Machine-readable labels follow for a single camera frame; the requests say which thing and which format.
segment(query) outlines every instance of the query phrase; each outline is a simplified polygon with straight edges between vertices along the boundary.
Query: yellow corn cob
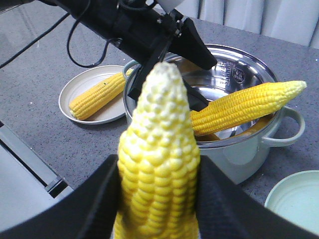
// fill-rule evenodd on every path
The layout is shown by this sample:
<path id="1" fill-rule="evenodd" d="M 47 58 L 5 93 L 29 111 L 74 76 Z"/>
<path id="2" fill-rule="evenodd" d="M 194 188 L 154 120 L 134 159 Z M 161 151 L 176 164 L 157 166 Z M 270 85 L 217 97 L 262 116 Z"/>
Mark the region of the yellow corn cob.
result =
<path id="1" fill-rule="evenodd" d="M 264 83 L 231 93 L 190 116 L 195 135 L 232 128 L 278 111 L 306 87 L 304 81 Z"/>
<path id="2" fill-rule="evenodd" d="M 124 85 L 122 72 L 99 82 L 69 104 L 71 114 L 79 120 L 87 119 L 121 93 Z"/>
<path id="3" fill-rule="evenodd" d="M 119 143 L 122 202 L 115 239 L 196 239 L 199 149 L 186 89 L 174 64 L 158 63 L 143 84 Z"/>

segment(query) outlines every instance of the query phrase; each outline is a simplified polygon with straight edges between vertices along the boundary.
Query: plate rim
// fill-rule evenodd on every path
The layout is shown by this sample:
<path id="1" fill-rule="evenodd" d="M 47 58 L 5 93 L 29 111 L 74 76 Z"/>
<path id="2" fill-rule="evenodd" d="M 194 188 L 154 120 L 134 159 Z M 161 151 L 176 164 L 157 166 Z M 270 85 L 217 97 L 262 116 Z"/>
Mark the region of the plate rim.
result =
<path id="1" fill-rule="evenodd" d="M 85 120 L 78 120 L 76 118 L 73 118 L 71 116 L 69 116 L 65 110 L 62 108 L 62 105 L 61 105 L 61 97 L 62 95 L 65 93 L 65 89 L 68 87 L 69 84 L 71 84 L 72 81 L 74 81 L 76 78 L 80 77 L 81 75 L 83 74 L 87 74 L 88 72 L 90 71 L 94 71 L 94 70 L 97 70 L 99 68 L 109 68 L 109 67 L 120 67 L 121 69 L 124 68 L 124 66 L 121 66 L 121 65 L 104 65 L 104 66 L 97 66 L 97 67 L 94 67 L 94 68 L 91 68 L 91 69 L 88 69 L 86 71 L 83 71 L 81 73 L 79 73 L 78 75 L 74 76 L 70 81 L 68 81 L 64 87 L 62 88 L 60 94 L 59 94 L 59 98 L 58 98 L 58 104 L 59 104 L 59 108 L 60 108 L 60 111 L 63 113 L 64 116 L 66 116 L 68 119 L 74 121 L 74 122 L 77 122 L 77 123 L 81 123 L 81 124 L 91 124 L 91 125 L 97 125 L 97 124 L 104 124 L 104 123 L 110 123 L 110 122 L 113 122 L 113 121 L 116 121 L 118 120 L 119 118 L 122 118 L 124 115 L 125 115 L 125 111 L 116 116 L 116 117 L 113 117 L 111 119 L 102 119 L 102 120 L 95 120 L 95 121 L 85 121 Z"/>

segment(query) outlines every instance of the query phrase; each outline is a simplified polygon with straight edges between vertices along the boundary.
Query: speckled gray surface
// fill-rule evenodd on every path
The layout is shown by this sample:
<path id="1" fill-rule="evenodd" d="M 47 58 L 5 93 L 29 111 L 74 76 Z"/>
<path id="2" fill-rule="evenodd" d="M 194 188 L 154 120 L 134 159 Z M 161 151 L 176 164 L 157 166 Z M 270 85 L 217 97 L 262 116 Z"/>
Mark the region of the speckled gray surface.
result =
<path id="1" fill-rule="evenodd" d="M 33 2 L 0 15 L 0 62 L 57 21 L 64 11 Z M 103 125 L 81 125 L 59 110 L 58 96 L 64 85 L 85 71 L 66 53 L 66 39 L 74 19 L 68 17 L 52 33 L 0 70 L 0 120 L 16 132 L 71 187 L 80 185 L 111 153 L 116 153 L 125 118 Z M 306 131 L 298 142 L 271 148 L 264 165 L 242 188 L 264 203 L 271 188 L 282 178 L 303 170 L 319 169 L 318 82 L 319 50 L 230 27 L 196 20 L 205 43 L 244 50 L 264 61 L 280 81 L 305 80 L 303 94 L 289 103 L 306 120 Z M 72 53 L 85 64 L 95 62 L 104 40 L 83 26 L 72 37 Z M 103 65 L 124 65 L 130 58 L 110 46 Z M 297 124 L 284 119 L 275 135 L 294 135 Z"/>

